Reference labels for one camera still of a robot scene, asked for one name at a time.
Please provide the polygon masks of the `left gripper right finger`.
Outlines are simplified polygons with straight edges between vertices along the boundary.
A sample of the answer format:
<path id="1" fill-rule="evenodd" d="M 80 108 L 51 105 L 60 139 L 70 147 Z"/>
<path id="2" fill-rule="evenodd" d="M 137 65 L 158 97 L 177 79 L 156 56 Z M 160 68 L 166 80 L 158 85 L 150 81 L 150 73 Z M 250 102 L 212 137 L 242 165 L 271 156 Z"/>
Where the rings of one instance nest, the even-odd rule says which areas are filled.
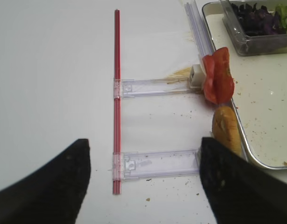
<path id="1" fill-rule="evenodd" d="M 287 183 L 214 138 L 201 140 L 199 173 L 218 224 L 287 224 Z"/>

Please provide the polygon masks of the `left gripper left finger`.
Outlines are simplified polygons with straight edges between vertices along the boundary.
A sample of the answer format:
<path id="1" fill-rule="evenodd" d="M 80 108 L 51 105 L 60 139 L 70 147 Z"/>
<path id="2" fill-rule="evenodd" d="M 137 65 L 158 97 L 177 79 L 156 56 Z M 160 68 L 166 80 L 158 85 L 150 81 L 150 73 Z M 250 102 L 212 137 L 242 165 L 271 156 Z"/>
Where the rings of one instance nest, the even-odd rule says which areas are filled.
<path id="1" fill-rule="evenodd" d="M 90 147 L 78 139 L 34 173 L 0 191 L 0 224 L 74 224 L 91 177 Z"/>

